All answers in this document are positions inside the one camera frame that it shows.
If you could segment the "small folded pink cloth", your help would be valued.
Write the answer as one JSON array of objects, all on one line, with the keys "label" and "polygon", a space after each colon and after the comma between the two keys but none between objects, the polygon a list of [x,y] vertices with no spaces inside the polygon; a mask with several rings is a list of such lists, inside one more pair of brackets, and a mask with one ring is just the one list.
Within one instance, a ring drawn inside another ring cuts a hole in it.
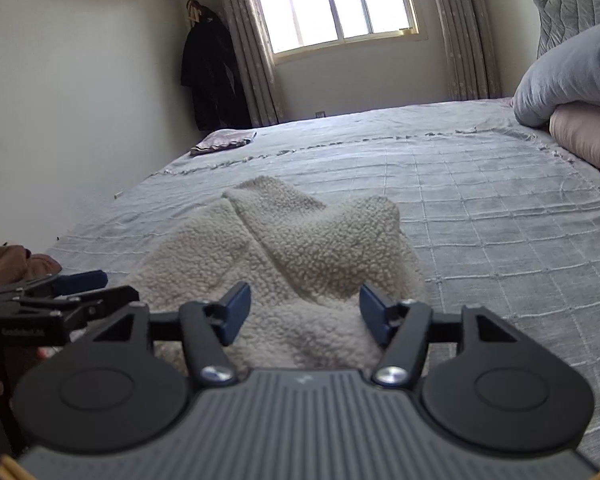
[{"label": "small folded pink cloth", "polygon": [[209,133],[204,139],[198,142],[189,150],[189,155],[196,157],[207,155],[234,148],[242,148],[250,144],[257,136],[257,131],[235,130],[235,129],[220,129]]}]

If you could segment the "grey checked bedspread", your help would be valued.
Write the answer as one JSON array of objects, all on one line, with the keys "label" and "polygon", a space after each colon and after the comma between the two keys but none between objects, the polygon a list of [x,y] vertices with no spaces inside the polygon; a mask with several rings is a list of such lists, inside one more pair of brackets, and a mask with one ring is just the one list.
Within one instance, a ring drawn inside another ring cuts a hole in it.
[{"label": "grey checked bedspread", "polygon": [[270,177],[335,205],[399,208],[436,312],[486,307],[573,366],[595,413],[580,445],[600,465],[600,173],[516,121],[505,100],[288,122],[242,148],[185,155],[50,248],[70,273],[125,279],[190,214]]}]

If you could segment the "cream fleece jacket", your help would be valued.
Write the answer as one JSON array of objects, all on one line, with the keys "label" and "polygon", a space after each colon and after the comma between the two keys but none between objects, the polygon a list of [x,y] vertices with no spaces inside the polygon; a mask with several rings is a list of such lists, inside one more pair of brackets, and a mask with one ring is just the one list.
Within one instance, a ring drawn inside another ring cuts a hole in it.
[{"label": "cream fleece jacket", "polygon": [[358,308],[363,285],[425,300],[398,206],[384,196],[327,205],[270,177],[190,214],[125,279],[155,312],[220,299],[245,282],[251,308],[227,356],[256,368],[371,370],[380,350]]}]

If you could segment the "pink pillow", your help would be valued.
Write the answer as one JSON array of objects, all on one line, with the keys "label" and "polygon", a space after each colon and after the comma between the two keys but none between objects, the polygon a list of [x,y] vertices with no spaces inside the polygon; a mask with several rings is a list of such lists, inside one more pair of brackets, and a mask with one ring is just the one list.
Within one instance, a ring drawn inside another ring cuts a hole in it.
[{"label": "pink pillow", "polygon": [[558,106],[550,135],[570,153],[600,170],[600,107],[583,102]]}]

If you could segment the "left grey curtain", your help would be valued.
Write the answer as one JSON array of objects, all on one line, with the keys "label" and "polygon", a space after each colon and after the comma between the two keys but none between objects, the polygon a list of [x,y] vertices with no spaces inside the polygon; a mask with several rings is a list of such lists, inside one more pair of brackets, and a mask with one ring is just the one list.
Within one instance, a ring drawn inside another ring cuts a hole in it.
[{"label": "left grey curtain", "polygon": [[282,90],[260,0],[198,0],[219,13],[230,32],[251,122],[272,126],[284,121]]}]

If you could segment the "grey curtain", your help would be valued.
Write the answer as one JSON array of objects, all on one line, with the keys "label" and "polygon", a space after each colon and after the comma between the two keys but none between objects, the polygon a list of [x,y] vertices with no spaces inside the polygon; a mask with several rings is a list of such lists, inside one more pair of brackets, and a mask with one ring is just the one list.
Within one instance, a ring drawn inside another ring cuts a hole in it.
[{"label": "grey curtain", "polygon": [[486,0],[434,0],[454,100],[502,95]]},{"label": "grey curtain", "polygon": [[260,0],[198,0],[219,13],[230,32],[251,122],[272,126],[284,121],[282,90]]}]

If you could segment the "grey quilted headboard cushion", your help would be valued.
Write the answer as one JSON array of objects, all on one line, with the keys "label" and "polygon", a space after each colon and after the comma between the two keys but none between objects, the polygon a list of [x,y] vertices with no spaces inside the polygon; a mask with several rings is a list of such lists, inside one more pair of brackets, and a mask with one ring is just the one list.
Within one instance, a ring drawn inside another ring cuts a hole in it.
[{"label": "grey quilted headboard cushion", "polygon": [[536,56],[600,24],[600,0],[532,0],[539,12]]}]

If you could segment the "dark hanging coat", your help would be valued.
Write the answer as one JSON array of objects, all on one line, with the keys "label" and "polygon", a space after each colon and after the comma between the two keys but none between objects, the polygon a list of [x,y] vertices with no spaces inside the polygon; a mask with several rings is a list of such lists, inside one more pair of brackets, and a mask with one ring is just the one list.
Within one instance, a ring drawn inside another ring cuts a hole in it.
[{"label": "dark hanging coat", "polygon": [[181,85],[190,95],[198,130],[249,129],[252,122],[232,37],[218,14],[187,1],[190,29],[181,62]]}]

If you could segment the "grey folded blanket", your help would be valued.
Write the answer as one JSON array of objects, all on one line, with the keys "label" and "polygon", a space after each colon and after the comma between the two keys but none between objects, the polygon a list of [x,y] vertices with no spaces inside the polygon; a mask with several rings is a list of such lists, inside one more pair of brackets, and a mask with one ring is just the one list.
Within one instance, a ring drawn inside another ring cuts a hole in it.
[{"label": "grey folded blanket", "polygon": [[541,55],[521,78],[513,97],[521,125],[539,127],[558,106],[583,102],[600,107],[600,25]]}]

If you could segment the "brown clothing pile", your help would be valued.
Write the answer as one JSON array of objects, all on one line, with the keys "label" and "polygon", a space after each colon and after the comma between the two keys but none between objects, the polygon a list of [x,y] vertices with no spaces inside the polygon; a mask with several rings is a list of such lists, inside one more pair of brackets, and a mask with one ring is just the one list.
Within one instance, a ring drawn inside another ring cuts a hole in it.
[{"label": "brown clothing pile", "polygon": [[32,254],[21,245],[0,246],[0,287],[55,275],[61,265],[51,256]]}]

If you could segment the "right grey curtain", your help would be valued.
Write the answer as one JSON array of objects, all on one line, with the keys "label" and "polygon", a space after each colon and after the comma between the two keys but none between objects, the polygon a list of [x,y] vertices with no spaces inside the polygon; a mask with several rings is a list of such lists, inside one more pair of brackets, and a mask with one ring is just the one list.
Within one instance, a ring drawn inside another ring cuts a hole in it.
[{"label": "right grey curtain", "polygon": [[502,95],[486,0],[434,0],[454,100]]}]

